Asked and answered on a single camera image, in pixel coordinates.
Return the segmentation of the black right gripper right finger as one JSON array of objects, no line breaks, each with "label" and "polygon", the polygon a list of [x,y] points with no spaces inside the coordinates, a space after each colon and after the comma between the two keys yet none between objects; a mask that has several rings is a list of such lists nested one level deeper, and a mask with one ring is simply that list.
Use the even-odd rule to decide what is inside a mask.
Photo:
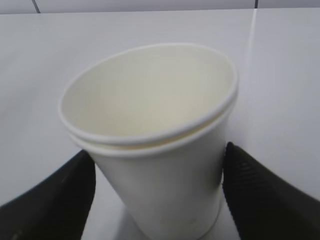
[{"label": "black right gripper right finger", "polygon": [[320,202],[232,142],[223,159],[223,193],[242,240],[318,240]]}]

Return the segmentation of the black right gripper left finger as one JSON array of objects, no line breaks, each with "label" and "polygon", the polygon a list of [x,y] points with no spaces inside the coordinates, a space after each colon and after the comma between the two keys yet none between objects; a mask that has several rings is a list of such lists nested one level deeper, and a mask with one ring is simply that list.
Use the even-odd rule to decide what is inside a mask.
[{"label": "black right gripper left finger", "polygon": [[96,191],[96,169],[81,150],[57,171],[0,207],[2,240],[80,240]]}]

